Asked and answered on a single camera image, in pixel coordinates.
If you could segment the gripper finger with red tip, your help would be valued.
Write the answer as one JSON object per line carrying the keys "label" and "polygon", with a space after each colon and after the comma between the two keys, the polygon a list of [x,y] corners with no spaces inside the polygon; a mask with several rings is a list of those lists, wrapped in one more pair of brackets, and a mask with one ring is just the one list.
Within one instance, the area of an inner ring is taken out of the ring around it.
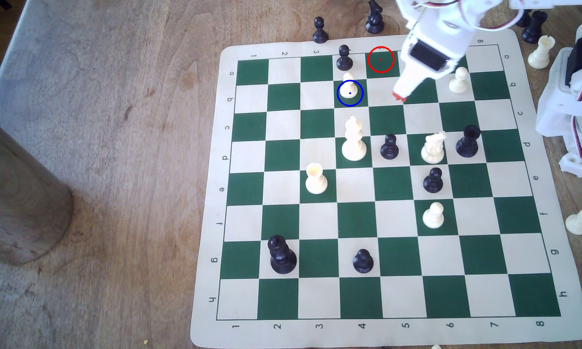
{"label": "gripper finger with red tip", "polygon": [[399,77],[399,97],[406,102],[413,91],[426,79],[424,73],[402,73]]}
{"label": "gripper finger with red tip", "polygon": [[412,67],[405,67],[393,87],[393,96],[407,98],[416,88],[416,77]]}

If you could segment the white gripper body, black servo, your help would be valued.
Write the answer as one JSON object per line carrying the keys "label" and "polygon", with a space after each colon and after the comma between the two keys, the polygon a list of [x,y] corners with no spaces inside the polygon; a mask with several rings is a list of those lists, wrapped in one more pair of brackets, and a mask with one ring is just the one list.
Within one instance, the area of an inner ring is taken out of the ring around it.
{"label": "white gripper body, black servo", "polygon": [[471,43],[471,30],[448,22],[416,23],[404,41],[401,76],[440,78],[451,73]]}

